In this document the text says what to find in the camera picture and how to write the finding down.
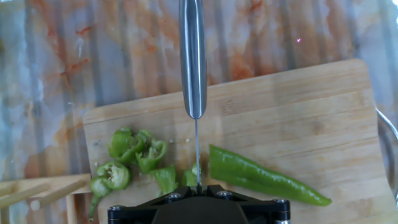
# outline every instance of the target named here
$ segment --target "knife blade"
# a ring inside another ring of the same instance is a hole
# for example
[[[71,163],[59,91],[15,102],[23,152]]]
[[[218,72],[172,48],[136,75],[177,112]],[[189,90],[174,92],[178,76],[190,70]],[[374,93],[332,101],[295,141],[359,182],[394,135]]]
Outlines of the knife blade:
[[[180,0],[180,60],[185,110],[195,120],[198,186],[200,183],[198,119],[206,110],[207,76],[202,0]]]

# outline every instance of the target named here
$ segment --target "bamboo cutting board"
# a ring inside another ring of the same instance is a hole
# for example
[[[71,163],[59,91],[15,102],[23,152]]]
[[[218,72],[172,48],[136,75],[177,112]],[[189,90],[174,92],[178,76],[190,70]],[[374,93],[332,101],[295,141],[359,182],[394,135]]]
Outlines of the bamboo cutting board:
[[[185,112],[182,93],[89,111],[84,127],[93,175],[96,162],[111,160],[106,142],[121,126],[145,128],[157,139],[173,142],[162,166],[175,164],[181,173],[195,163],[195,124]],[[199,132],[204,164],[212,143],[332,198],[328,207],[293,202],[293,223],[398,222],[382,163],[368,70],[361,60],[211,86]],[[100,203],[101,223],[107,222],[111,205],[139,205],[156,197],[155,181],[132,169],[131,186]],[[263,200],[274,198],[209,177],[203,183]]]

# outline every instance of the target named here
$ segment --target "screw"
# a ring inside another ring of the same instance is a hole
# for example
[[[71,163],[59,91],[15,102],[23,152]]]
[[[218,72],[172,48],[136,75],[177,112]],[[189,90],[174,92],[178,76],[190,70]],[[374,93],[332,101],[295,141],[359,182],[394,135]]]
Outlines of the screw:
[[[286,199],[273,199],[273,201],[276,202],[276,203],[285,203],[285,202],[287,202]]]
[[[232,193],[228,190],[220,190],[219,192],[217,192],[217,196],[219,197],[227,197],[232,195]]]
[[[179,193],[171,193],[169,194],[169,196],[167,196],[168,199],[176,199],[181,197],[181,195]]]
[[[118,211],[118,210],[122,210],[122,208],[124,208],[123,205],[113,205],[109,209],[113,210],[113,211]]]

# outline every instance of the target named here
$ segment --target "green chili pepper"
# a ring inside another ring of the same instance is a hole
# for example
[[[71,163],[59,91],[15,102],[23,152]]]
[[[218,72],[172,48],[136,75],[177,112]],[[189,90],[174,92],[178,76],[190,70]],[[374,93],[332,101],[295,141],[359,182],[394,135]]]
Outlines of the green chili pepper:
[[[156,141],[152,138],[150,147],[143,152],[136,153],[138,165],[142,173],[147,174],[149,171],[156,169],[160,160],[166,154],[167,145],[163,141]]]
[[[267,195],[319,206],[331,204],[331,199],[300,181],[213,145],[210,145],[210,176]]]
[[[108,144],[109,155],[124,164],[136,163],[136,153],[144,150],[144,141],[141,138],[134,138],[132,130],[121,128],[116,130]]]
[[[141,130],[138,131],[136,137],[137,138],[141,138],[142,141],[144,142],[144,144],[146,144],[147,142],[149,142],[149,144],[150,144],[151,139],[153,138],[153,135],[149,131],[147,131],[145,129],[141,129]]]
[[[184,186],[197,186],[198,185],[198,167],[197,164],[193,165],[192,169],[185,170],[182,176],[182,185]]]
[[[174,166],[152,170],[149,174],[155,177],[162,195],[171,193],[178,187]]]
[[[109,189],[105,182],[107,178],[105,176],[94,177],[90,181],[90,188],[93,192],[94,196],[91,200],[90,209],[88,210],[88,217],[90,218],[90,222],[94,221],[94,210],[100,202],[101,198],[109,195],[112,190]]]
[[[122,190],[130,184],[131,172],[120,162],[112,161],[97,169],[99,176],[105,176],[104,184],[112,190]]]

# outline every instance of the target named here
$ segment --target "marble countertop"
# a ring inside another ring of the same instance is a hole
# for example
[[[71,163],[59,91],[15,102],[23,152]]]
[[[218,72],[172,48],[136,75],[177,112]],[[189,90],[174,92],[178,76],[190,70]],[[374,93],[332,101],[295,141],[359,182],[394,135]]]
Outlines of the marble countertop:
[[[398,120],[397,0],[204,0],[208,84],[361,58]],[[181,90],[176,0],[0,0],[0,177],[90,172],[90,108]],[[79,223],[90,196],[78,196]],[[66,223],[65,199],[11,223]]]

